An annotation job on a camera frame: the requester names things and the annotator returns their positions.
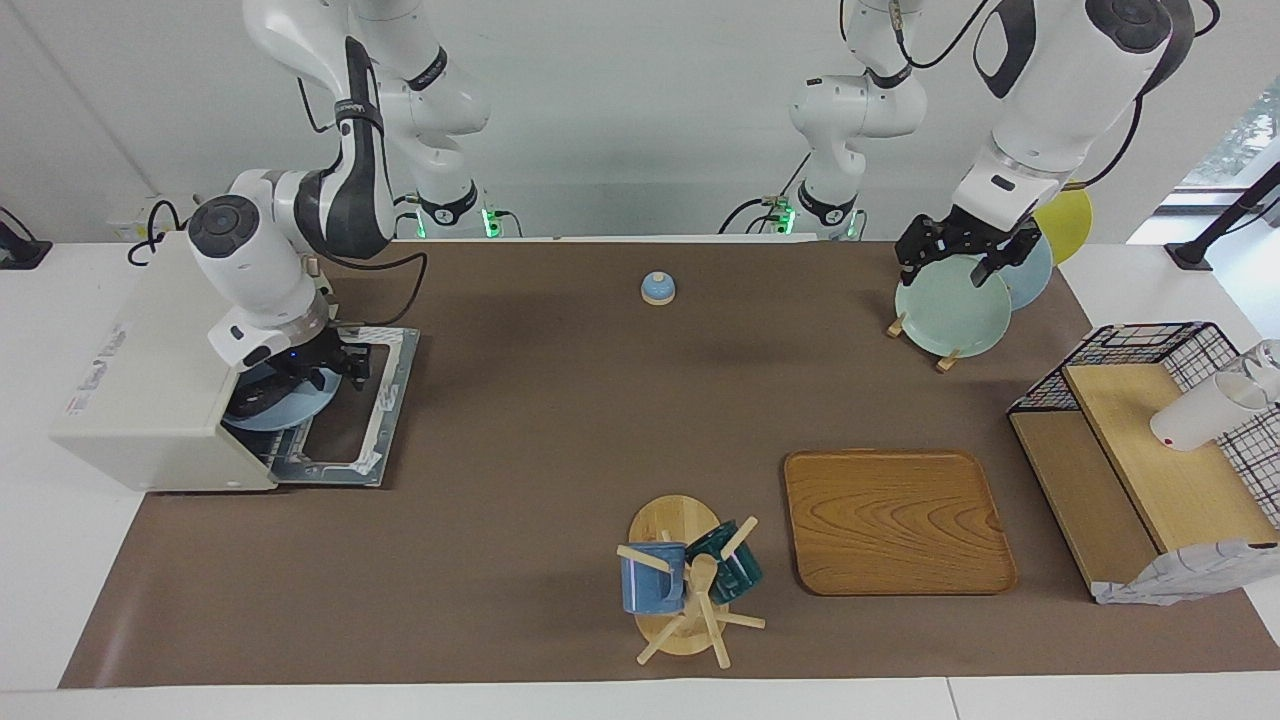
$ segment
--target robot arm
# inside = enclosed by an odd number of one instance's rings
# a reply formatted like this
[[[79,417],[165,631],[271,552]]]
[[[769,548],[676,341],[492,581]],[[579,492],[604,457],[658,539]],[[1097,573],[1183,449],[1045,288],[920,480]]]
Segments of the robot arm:
[[[424,204],[431,197],[447,199],[442,202],[449,208],[476,204],[479,191],[447,135],[480,129],[488,108],[467,90],[465,73],[447,68],[447,54],[420,5],[421,0],[355,0],[351,6],[339,0],[244,0],[244,22],[255,42],[333,94],[340,151],[333,165],[320,170],[242,173],[227,195],[197,209],[188,224],[197,263],[233,304],[209,338],[236,370],[269,361],[293,379],[315,382],[320,368],[357,384],[367,377],[367,357],[338,341],[329,304],[300,256],[370,259],[393,240],[384,136],[408,151]],[[352,26],[364,41],[352,35]],[[428,137],[422,128],[435,135]],[[438,146],[429,147],[429,141]],[[442,217],[433,214],[436,220]],[[461,218],[460,210],[452,223],[439,224],[461,228]]]
[[[484,236],[484,193],[452,136],[484,129],[489,104],[449,59],[421,5],[355,0],[352,14],[379,61],[387,138],[410,160],[428,237]]]
[[[1041,238],[1030,220],[1125,108],[1185,58],[1187,0],[1004,0],[974,60],[1005,114],[942,222],[919,215],[896,250],[902,283],[956,254],[982,255],[974,284],[1020,265]]]
[[[902,3],[909,45],[924,0]],[[867,69],[861,76],[808,81],[791,102],[791,122],[813,151],[806,174],[788,199],[796,229],[829,238],[845,234],[867,172],[854,147],[861,137],[900,137],[924,122],[927,97],[897,46],[890,0],[859,0],[847,18],[849,50]]]

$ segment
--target black cable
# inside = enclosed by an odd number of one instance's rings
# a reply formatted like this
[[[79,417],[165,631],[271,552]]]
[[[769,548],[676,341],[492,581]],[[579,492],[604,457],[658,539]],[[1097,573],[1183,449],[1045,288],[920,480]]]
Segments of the black cable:
[[[772,218],[772,215],[762,215],[762,217],[751,220],[751,224],[746,225],[746,234],[751,234],[751,228],[755,227],[755,223],[760,223],[760,229],[755,231],[755,233],[756,234],[763,233],[764,228],[768,227],[771,218]]]
[[[311,101],[307,100],[307,88],[302,85],[302,78],[298,78],[298,92],[302,95],[302,109],[307,111],[307,122],[311,123],[311,129],[316,131],[316,135],[333,129],[332,123],[325,127],[316,124],[316,117],[311,114]]]
[[[1208,12],[1212,13],[1213,17],[1210,18],[1207,26],[1204,26],[1202,29],[1196,31],[1196,37],[1203,37],[1208,35],[1213,28],[1217,27],[1219,20],[1222,19],[1222,9],[1217,6],[1217,0],[1201,0],[1201,1],[1208,5]]]
[[[1129,120],[1129,132],[1125,133],[1124,142],[1120,143],[1120,149],[1116,150],[1115,158],[1112,158],[1111,161],[1107,163],[1107,167],[1102,168],[1102,172],[1100,172],[1098,174],[1093,176],[1087,181],[1066,183],[1066,186],[1062,190],[1084,190],[1087,187],[1093,187],[1094,184],[1097,184],[1098,181],[1111,174],[1111,170],[1116,169],[1116,165],[1119,165],[1120,160],[1124,159],[1125,152],[1129,151],[1129,146],[1133,145],[1133,138],[1138,135],[1138,124],[1142,123],[1142,100],[1143,100],[1142,95],[1134,99],[1133,119]]]
[[[735,208],[733,211],[730,213],[727,218],[724,218],[724,224],[721,225],[719,232],[717,232],[716,234],[724,234],[724,231],[728,229],[730,223],[732,223],[735,218],[741,215],[742,211],[746,210],[748,208],[754,208],[756,205],[764,205],[764,199],[756,197],[755,200],[748,200],[746,202]]]
[[[401,213],[399,215],[396,215],[396,234],[399,234],[401,220],[419,222],[417,213]]]
[[[520,215],[512,213],[511,210],[498,210],[494,215],[498,218],[511,218],[516,220],[516,231],[520,232],[520,237],[525,237],[525,227],[520,224]]]
[[[941,55],[929,60],[928,63],[918,63],[915,58],[911,58],[911,54],[906,50],[906,36],[902,33],[902,24],[901,24],[901,18],[902,18],[901,5],[893,3],[893,5],[890,8],[890,17],[896,18],[893,20],[893,36],[897,38],[897,49],[902,51],[902,59],[906,60],[908,65],[911,65],[913,68],[919,70],[927,70],[929,68],[937,67],[938,64],[942,63],[942,60],[946,60],[947,56],[951,55],[951,51],[955,50],[957,45],[960,45],[960,41],[964,40],[964,36],[969,33],[969,28],[973,27],[973,23],[978,22],[978,18],[982,17],[982,12],[986,10],[987,5],[989,4],[991,0],[982,0],[982,3],[973,12],[973,14],[969,15],[969,19],[965,20],[964,27],[960,28],[960,32],[956,33],[955,38],[951,40],[951,44],[947,45],[947,49],[943,50]]]
[[[431,259],[426,256],[426,252],[421,251],[408,255],[406,258],[401,258],[399,260],[393,260],[390,263],[381,263],[378,265],[361,265],[357,263],[348,263],[347,260],[343,260],[340,258],[334,258],[328,252],[319,252],[319,254],[321,258],[329,260],[334,265],[339,265],[342,268],[348,268],[352,270],[367,270],[367,272],[394,270],[396,268],[403,268],[404,265],[408,265],[413,260],[420,260],[422,263],[417,269],[417,281],[413,282],[413,293],[408,296],[408,302],[404,304],[404,307],[401,309],[399,313],[397,313],[388,320],[383,320],[380,323],[369,323],[369,322],[364,323],[365,325],[371,328],[385,328],[387,325],[393,325],[398,323],[401,318],[408,314],[408,311],[413,307],[413,304],[417,302],[417,293],[422,290],[422,279],[426,277],[426,269],[431,264]]]
[[[1276,205],[1280,205],[1280,197],[1276,197],[1275,200],[1272,200],[1271,204],[1267,205],[1266,208],[1263,208],[1262,211],[1258,213],[1257,217],[1254,217],[1252,220],[1248,220],[1245,223],[1235,225],[1234,228],[1231,228],[1231,229],[1226,231],[1225,233],[1220,234],[1219,237],[1226,237],[1226,236],[1231,234],[1233,232],[1240,232],[1240,231],[1243,231],[1244,228],[1247,228],[1247,227],[1252,225],[1253,223],[1261,220],[1271,210],[1275,210]]]
[[[36,242],[36,233],[31,232],[31,228],[28,228],[26,223],[23,223],[22,220],[19,220],[18,215],[14,215],[13,213],[10,213],[9,209],[5,208],[4,205],[0,205],[0,213],[4,213],[5,215],[9,215],[9,218],[12,218],[13,222],[18,223],[18,227],[22,228],[22,232],[27,233],[27,240],[29,240],[32,242]]]
[[[129,254],[127,255],[127,259],[129,264],[133,265],[134,268],[146,268],[147,265],[150,265],[150,263],[138,261],[136,255],[140,250],[146,247],[151,250],[152,255],[155,255],[156,247],[164,241],[165,233],[160,234],[155,233],[156,217],[160,214],[161,208],[169,209],[169,214],[173,215],[174,228],[179,231],[187,229],[187,223],[184,223],[182,219],[178,218],[178,208],[175,208],[173,202],[169,202],[168,200],[157,201],[155,205],[151,206],[151,213],[147,215],[147,238],[143,240],[142,242],[136,243],[133,247],[129,247]]]
[[[804,160],[800,160],[800,167],[796,168],[796,172],[791,173],[791,179],[787,181],[787,184],[782,186],[782,192],[778,193],[778,197],[787,196],[787,192],[791,191],[791,183],[794,183],[796,178],[800,177],[800,170],[803,170],[804,167],[809,164],[809,158],[813,158],[813,152],[809,152],[808,155],[804,156]]]

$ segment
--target wooden shelf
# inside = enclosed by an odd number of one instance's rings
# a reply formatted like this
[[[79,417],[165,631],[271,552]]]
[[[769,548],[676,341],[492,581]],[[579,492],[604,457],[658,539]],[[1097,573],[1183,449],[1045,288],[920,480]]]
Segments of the wooden shelf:
[[[1216,445],[1179,452],[1151,433],[1151,418],[1181,395],[1164,366],[1079,365],[1065,374],[1157,550],[1276,542],[1276,529]]]
[[[1010,418],[1088,584],[1128,583],[1160,552],[1079,411]]]

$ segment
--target window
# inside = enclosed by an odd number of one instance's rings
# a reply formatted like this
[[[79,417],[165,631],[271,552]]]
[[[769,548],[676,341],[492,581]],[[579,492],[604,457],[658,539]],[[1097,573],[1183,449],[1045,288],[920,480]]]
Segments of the window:
[[[1243,190],[1280,155],[1274,143],[1280,135],[1280,78],[1262,92],[1244,117],[1235,123],[1217,147],[1181,182],[1179,190]]]

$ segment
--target plate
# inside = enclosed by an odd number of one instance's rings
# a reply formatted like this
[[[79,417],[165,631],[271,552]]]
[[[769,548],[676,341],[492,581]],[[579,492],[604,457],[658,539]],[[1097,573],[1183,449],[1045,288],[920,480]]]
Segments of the plate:
[[[241,375],[236,387],[259,380],[271,372],[266,365],[259,365]],[[301,425],[305,420],[324,410],[333,400],[333,396],[337,395],[338,386],[342,384],[342,377],[333,370],[320,370],[320,374],[324,375],[324,389],[316,389],[315,386],[305,382],[298,386],[298,389],[285,396],[284,400],[252,418],[223,416],[223,421],[233,428],[255,433],[274,433]]]
[[[1002,268],[1000,277],[1009,286],[1014,310],[1021,310],[1034,302],[1053,277],[1053,247],[1048,243],[1048,238],[1041,237],[1021,265]]]
[[[1032,213],[1036,224],[1053,249],[1053,264],[1061,265],[1075,255],[1093,229],[1093,201],[1083,190],[1060,192],[1039,210]]]
[[[925,265],[911,287],[899,283],[893,304],[911,342],[940,357],[973,357],[1005,337],[1014,314],[1009,286],[997,273],[973,287],[977,266],[969,255],[952,255]]]

